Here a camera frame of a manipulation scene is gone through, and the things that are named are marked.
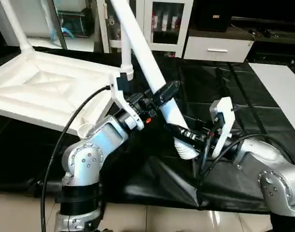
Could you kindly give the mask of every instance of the robotic arm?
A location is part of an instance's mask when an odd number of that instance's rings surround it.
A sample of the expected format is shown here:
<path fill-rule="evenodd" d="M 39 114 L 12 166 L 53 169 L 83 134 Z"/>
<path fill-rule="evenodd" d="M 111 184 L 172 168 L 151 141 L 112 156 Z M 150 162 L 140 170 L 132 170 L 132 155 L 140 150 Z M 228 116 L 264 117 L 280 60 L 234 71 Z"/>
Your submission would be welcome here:
<path fill-rule="evenodd" d="M 125 101 L 125 73 L 111 78 L 114 102 L 120 107 L 113 116 L 97 123 L 81 141 L 69 146 L 63 154 L 66 171 L 59 197 L 60 211 L 56 215 L 55 232 L 97 231 L 101 216 L 98 209 L 99 172 L 107 156 L 128 140 L 133 130 L 141 130 L 156 117 L 156 112 L 178 91 L 178 81 L 165 84 L 153 96 L 150 91 L 133 94 Z"/>

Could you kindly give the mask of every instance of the black tablecloth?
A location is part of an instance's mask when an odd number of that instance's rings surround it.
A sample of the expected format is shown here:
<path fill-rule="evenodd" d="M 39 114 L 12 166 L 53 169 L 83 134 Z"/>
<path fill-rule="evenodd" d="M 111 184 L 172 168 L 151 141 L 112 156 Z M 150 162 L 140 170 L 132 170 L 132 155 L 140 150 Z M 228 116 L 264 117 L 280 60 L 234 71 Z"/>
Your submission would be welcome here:
<path fill-rule="evenodd" d="M 119 54 L 47 48 L 37 50 L 117 67 L 121 62 Z M 0 52 L 0 65 L 13 54 L 18 54 L 17 48 L 6 48 Z M 167 81 L 182 82 L 176 100 L 184 115 L 210 120 L 210 104 L 230 96 L 237 117 L 234 133 L 267 132 L 284 143 L 295 158 L 295 130 L 247 63 L 155 58 Z M 134 89 L 144 91 L 148 85 L 135 57 L 132 60 Z M 110 113 L 116 110 L 113 106 Z M 259 186 L 228 162 L 216 165 L 205 184 L 197 189 L 192 161 L 179 158 L 173 138 L 163 130 L 163 124 L 164 120 L 159 116 L 142 131 L 131 133 L 129 141 L 108 156 L 101 170 L 104 200 L 268 213 Z M 37 195 L 59 135 L 58 131 L 0 116 L 0 190 Z M 77 140 L 77 137 L 67 135 L 62 150 Z M 63 174 L 60 159 L 56 160 L 49 193 L 60 189 Z"/>

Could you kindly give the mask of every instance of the white frame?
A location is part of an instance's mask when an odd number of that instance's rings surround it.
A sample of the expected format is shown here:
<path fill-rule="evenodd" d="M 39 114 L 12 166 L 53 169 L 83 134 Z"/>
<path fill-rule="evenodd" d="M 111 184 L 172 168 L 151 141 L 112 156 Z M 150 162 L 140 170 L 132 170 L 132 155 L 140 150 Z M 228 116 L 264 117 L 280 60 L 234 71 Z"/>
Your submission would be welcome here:
<path fill-rule="evenodd" d="M 177 44 L 166 43 L 152 43 L 151 42 L 151 25 L 153 2 L 166 2 L 166 3 L 182 3 L 184 4 L 181 28 Z M 151 50 L 153 51 L 166 51 L 175 52 L 175 57 L 182 57 L 183 48 L 186 40 L 190 14 L 192 10 L 193 0 L 145 0 L 144 7 L 144 36 Z"/>
<path fill-rule="evenodd" d="M 103 44 L 103 51 L 104 53 L 109 53 L 109 45 L 113 48 L 121 48 L 121 41 L 120 40 L 110 40 L 107 33 L 107 24 L 105 21 L 105 0 L 96 0 L 97 1 L 97 8 L 98 8 L 98 15 L 99 15 L 99 22 L 100 22 L 100 30 L 101 30 L 101 37 L 102 37 L 102 44 Z M 145 0 L 135 0 L 136 1 L 136 19 L 137 22 L 142 30 L 144 31 L 144 6 Z"/>

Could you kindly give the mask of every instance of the electrical wire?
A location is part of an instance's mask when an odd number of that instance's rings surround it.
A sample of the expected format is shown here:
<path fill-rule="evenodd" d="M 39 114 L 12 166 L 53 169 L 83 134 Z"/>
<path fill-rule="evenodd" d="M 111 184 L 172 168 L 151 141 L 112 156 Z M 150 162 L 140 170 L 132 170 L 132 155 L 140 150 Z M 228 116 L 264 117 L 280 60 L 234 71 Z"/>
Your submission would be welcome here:
<path fill-rule="evenodd" d="M 277 139 L 271 137 L 270 135 L 267 134 L 248 134 L 245 136 L 240 137 L 239 139 L 237 139 L 236 141 L 232 142 L 225 150 L 223 150 L 223 152 L 212 162 L 212 164 L 206 169 L 205 173 L 202 175 L 202 178 L 200 180 L 201 183 L 203 183 L 204 179 L 206 179 L 206 177 L 208 176 L 208 174 L 211 172 L 211 170 L 216 166 L 216 164 L 220 161 L 220 159 L 231 149 L 233 148 L 235 145 L 237 145 L 238 143 L 244 141 L 245 139 L 249 139 L 249 138 L 253 138 L 253 137 L 262 137 L 262 138 L 267 138 L 270 141 L 272 141 L 274 144 L 276 144 L 278 146 L 278 148 L 280 148 L 281 150 L 283 150 L 283 152 L 285 152 L 287 158 L 290 160 L 290 162 L 292 164 L 295 165 L 295 160 L 293 159 L 293 157 L 290 155 L 289 151 L 286 149 L 285 146 L 283 146 Z"/>
<path fill-rule="evenodd" d="M 48 181 L 48 176 L 50 173 L 50 169 L 51 166 L 54 162 L 55 156 L 58 153 L 60 144 L 64 138 L 64 136 L 66 135 L 67 130 L 69 129 L 70 125 L 72 124 L 72 122 L 74 121 L 74 119 L 77 117 L 77 115 L 79 114 L 79 112 L 84 108 L 84 106 L 91 100 L 93 99 L 97 94 L 101 93 L 104 90 L 110 90 L 110 86 L 105 86 L 102 87 L 101 89 L 97 90 L 96 92 L 94 92 L 92 95 L 90 95 L 74 112 L 74 114 L 72 115 L 72 117 L 70 118 L 70 120 L 68 121 L 68 123 L 66 124 L 64 130 L 62 131 L 56 146 L 53 150 L 50 162 L 47 166 L 46 169 L 46 173 L 45 173 L 45 177 L 43 180 L 43 185 L 42 185 L 42 193 L 41 193 L 41 201 L 40 201 L 40 215 L 41 215 L 41 231 L 42 232 L 46 232 L 46 226 L 45 226 L 45 194 L 46 194 L 46 186 L 47 186 L 47 181 Z"/>
<path fill-rule="evenodd" d="M 207 159 L 207 155 L 210 151 L 210 147 L 211 147 L 211 139 L 214 135 L 214 133 L 217 131 L 218 128 L 220 128 L 220 124 L 219 123 L 215 123 L 214 126 L 212 127 L 212 129 L 210 130 L 210 133 L 206 139 L 206 143 L 204 146 L 204 151 L 203 151 L 203 156 L 202 156 L 202 162 L 201 162 L 201 168 L 199 169 L 199 175 L 203 174 L 203 170 L 204 170 L 204 166 L 206 163 L 206 159 Z"/>

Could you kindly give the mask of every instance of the floor tile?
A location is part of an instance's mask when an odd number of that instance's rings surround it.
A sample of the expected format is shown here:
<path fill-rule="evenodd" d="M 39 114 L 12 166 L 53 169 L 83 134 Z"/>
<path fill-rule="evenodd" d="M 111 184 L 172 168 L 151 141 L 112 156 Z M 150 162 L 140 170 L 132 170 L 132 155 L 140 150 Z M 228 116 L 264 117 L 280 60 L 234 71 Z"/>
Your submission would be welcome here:
<path fill-rule="evenodd" d="M 266 232 L 272 229 L 269 215 L 239 214 L 244 232 Z"/>
<path fill-rule="evenodd" d="M 53 232 L 55 215 L 60 205 L 55 204 L 50 220 L 47 224 L 47 232 Z M 146 231 L 146 206 L 133 204 L 108 203 L 104 219 L 99 225 L 99 230 L 110 229 L 114 232 L 145 232 Z"/>
<path fill-rule="evenodd" d="M 237 213 L 147 207 L 147 232 L 242 232 Z"/>
<path fill-rule="evenodd" d="M 53 199 L 45 204 L 48 221 L 54 205 Z M 0 194 L 0 232 L 40 232 L 40 200 L 10 194 Z"/>

